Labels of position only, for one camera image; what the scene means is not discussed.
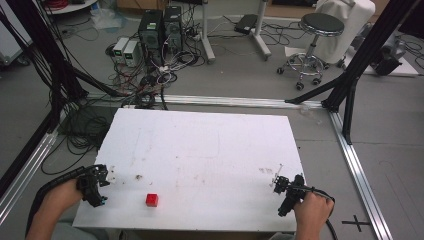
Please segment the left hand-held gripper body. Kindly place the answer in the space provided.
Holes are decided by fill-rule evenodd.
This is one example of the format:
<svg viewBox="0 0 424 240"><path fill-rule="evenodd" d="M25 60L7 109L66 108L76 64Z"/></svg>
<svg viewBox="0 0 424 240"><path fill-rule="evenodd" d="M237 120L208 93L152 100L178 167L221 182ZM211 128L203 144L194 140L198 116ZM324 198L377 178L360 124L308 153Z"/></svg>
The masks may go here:
<svg viewBox="0 0 424 240"><path fill-rule="evenodd" d="M93 207L99 207L106 203L107 197L100 194L99 188L110 184L107 175L107 166L98 164L86 168L77 177L77 189L82 193L83 201L87 201Z"/></svg>

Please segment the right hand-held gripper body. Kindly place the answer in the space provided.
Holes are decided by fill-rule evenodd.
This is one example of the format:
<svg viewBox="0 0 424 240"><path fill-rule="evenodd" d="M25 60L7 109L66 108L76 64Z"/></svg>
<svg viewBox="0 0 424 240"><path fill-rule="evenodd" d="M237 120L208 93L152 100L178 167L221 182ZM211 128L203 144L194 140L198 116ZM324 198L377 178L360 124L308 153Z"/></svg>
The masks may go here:
<svg viewBox="0 0 424 240"><path fill-rule="evenodd" d="M285 199L278 208L278 215L280 217L286 216L295 204L305 197L307 191L312 191L312 188L305 185L302 175L296 175L293 181L290 181L287 177L279 176L274 192L277 194L285 193Z"/></svg>

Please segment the person's right hand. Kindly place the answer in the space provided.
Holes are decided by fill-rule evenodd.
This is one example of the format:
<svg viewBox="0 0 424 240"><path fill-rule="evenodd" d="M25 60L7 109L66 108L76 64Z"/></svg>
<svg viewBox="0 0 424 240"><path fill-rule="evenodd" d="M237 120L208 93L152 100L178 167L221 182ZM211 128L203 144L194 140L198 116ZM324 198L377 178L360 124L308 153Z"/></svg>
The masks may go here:
<svg viewBox="0 0 424 240"><path fill-rule="evenodd" d="M312 192L307 192L302 202L294 206L297 232L319 232L334 208L334 201Z"/></svg>

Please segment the person's left hand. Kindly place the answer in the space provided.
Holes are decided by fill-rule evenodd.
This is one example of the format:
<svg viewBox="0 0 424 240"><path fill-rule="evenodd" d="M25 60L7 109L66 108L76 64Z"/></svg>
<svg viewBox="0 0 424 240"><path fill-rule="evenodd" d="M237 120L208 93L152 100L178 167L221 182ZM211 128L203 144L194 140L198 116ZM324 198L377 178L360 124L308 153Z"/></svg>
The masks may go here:
<svg viewBox="0 0 424 240"><path fill-rule="evenodd" d="M77 189L77 180L71 179L47 193L43 200L43 208L52 216L60 217L82 197L81 191Z"/></svg>

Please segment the white power supply unit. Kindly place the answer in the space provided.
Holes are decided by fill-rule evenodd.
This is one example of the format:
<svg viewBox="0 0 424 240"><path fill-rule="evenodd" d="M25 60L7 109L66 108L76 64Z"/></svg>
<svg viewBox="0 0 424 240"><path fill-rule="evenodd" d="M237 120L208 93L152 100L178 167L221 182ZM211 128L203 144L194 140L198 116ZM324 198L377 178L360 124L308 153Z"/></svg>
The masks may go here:
<svg viewBox="0 0 424 240"><path fill-rule="evenodd" d="M140 60L140 52L138 42L136 40L130 40L123 52L125 63L128 67L136 67Z"/></svg>
<svg viewBox="0 0 424 240"><path fill-rule="evenodd" d="M129 41L128 37L121 37L112 49L114 54L114 59L119 64L125 63L124 50L126 48L128 41Z"/></svg>

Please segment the black computer tower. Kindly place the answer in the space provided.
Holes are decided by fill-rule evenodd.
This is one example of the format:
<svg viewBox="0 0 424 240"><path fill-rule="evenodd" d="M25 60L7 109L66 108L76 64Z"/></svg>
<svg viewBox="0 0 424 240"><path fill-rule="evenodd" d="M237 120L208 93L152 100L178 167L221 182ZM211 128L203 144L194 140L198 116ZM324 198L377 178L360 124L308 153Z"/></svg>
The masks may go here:
<svg viewBox="0 0 424 240"><path fill-rule="evenodd" d="M163 64L162 46L164 42L163 12L148 9L144 12L138 27L138 35L145 56L159 66Z"/></svg>
<svg viewBox="0 0 424 240"><path fill-rule="evenodd" d="M182 46L182 8L180 6L167 6L164 11L165 45L168 50L176 54L183 49Z"/></svg>

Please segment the black round stool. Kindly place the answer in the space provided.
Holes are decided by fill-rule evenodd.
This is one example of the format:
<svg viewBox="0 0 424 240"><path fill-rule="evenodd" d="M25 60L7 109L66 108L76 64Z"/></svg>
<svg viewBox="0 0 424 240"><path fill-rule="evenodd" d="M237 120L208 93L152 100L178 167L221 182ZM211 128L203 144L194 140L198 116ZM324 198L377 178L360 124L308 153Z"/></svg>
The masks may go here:
<svg viewBox="0 0 424 240"><path fill-rule="evenodd" d="M302 90L304 77L314 77L313 85L319 85L323 76L323 71L328 65L319 57L314 55L319 37L337 37L344 31L344 23L339 19L324 13L310 13L304 15L299 27L305 32L314 36L305 53L295 53L288 57L282 67L277 69L278 74L283 74L286 69L291 69L298 74L296 89Z"/></svg>

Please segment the flat black box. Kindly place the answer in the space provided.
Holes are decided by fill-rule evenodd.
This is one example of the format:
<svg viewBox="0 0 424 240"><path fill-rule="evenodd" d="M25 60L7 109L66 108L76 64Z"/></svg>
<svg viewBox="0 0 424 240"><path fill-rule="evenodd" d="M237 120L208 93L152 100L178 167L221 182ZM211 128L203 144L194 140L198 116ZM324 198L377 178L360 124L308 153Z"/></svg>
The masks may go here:
<svg viewBox="0 0 424 240"><path fill-rule="evenodd" d="M255 14L244 15L235 25L234 31L248 35L256 26L257 16Z"/></svg>

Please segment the clear plastic bag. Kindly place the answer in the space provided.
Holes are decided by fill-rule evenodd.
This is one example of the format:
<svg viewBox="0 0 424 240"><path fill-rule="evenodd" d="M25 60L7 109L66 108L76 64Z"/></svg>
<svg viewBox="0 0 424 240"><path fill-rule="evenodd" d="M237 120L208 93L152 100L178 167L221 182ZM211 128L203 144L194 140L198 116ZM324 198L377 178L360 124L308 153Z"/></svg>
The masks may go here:
<svg viewBox="0 0 424 240"><path fill-rule="evenodd" d="M96 30L117 31L125 26L127 20L118 11L117 4L93 4L90 10L93 27Z"/></svg>

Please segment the black device on white base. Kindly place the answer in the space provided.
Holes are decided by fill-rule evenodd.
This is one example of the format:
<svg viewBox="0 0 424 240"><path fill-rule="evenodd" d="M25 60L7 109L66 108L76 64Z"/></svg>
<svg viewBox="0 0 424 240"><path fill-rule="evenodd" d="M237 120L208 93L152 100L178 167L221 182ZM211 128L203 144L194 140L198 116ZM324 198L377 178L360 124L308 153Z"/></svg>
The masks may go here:
<svg viewBox="0 0 424 240"><path fill-rule="evenodd" d="M354 38L345 54L345 66L349 65L370 31L370 28L364 26ZM405 60L405 53L406 42L391 34L364 73L376 76L415 77L418 72Z"/></svg>

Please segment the white cloth cover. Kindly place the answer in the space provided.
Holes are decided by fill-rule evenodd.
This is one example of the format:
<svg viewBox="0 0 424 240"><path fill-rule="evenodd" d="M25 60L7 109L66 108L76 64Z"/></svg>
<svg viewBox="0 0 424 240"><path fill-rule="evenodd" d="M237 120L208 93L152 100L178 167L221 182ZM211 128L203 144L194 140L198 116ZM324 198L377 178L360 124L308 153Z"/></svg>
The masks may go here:
<svg viewBox="0 0 424 240"><path fill-rule="evenodd" d="M375 4L371 0L318 0L315 12L331 15L344 24L340 36L320 37L314 51L314 55L322 61L335 64L374 15Z"/></svg>

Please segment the white cabinet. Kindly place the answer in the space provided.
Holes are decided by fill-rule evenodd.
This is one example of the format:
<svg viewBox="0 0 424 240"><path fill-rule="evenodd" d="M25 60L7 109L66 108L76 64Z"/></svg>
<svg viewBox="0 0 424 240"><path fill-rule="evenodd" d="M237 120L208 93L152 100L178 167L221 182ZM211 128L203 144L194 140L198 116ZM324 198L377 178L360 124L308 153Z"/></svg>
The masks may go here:
<svg viewBox="0 0 424 240"><path fill-rule="evenodd" d="M20 36L29 44L32 39L26 32L12 9L7 4L6 0L0 0L0 13L4 14L12 27L20 34ZM10 31L0 21L0 65L10 65L20 54L22 49L12 36Z"/></svg>

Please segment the round white table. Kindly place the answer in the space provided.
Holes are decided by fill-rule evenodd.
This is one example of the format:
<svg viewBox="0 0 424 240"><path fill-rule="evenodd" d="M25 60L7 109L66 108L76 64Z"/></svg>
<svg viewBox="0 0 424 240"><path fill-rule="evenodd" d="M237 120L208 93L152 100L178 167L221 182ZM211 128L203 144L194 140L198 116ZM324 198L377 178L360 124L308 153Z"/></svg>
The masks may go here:
<svg viewBox="0 0 424 240"><path fill-rule="evenodd" d="M86 9L97 4L98 4L98 0L85 0L83 4L68 4L67 6L61 9L47 9L46 12L49 15L65 14L65 13L71 13L71 12L79 11L82 9Z"/></svg>

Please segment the aluminium floor rail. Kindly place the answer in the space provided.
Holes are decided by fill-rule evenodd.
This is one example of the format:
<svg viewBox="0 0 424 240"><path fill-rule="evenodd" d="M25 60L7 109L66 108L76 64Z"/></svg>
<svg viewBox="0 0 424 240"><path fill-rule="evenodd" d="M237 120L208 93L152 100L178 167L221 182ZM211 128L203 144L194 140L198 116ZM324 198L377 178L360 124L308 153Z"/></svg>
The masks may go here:
<svg viewBox="0 0 424 240"><path fill-rule="evenodd" d="M161 103L163 99L165 100L166 104L173 105L222 106L262 109L322 109L322 104L319 101L304 101L300 104L293 104L281 99L164 95L163 98L157 96L155 101Z"/></svg>
<svg viewBox="0 0 424 240"><path fill-rule="evenodd" d="M27 158L27 162L18 172L11 185L0 198L0 226L6 221L11 210L34 177L42 161L46 158L57 140L58 133L47 133Z"/></svg>
<svg viewBox="0 0 424 240"><path fill-rule="evenodd" d="M362 168L360 159L352 144L349 144L342 135L342 119L338 113L330 113L329 117L332 121L336 136L340 143L347 166L353 177L357 191L360 195L371 228L377 240L394 240L386 220L380 210L379 204L374 196L371 185L368 182L366 174Z"/></svg>

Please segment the black frame post with braces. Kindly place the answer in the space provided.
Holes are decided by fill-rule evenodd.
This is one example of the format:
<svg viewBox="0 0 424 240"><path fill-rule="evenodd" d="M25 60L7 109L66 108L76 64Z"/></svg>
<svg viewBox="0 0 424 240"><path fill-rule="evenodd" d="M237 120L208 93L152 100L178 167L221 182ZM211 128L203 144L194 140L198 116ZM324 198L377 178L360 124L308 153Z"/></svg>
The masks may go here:
<svg viewBox="0 0 424 240"><path fill-rule="evenodd" d="M408 15L416 3L421 0L390 0L378 17L373 28L365 38L343 73L334 80L311 90L296 98L286 100L286 103L300 104L325 91L330 95L321 102L329 112L337 112L340 104L345 101L342 136L351 145L351 124L355 102L356 85L371 61L377 56L384 43L394 32L398 24Z"/></svg>

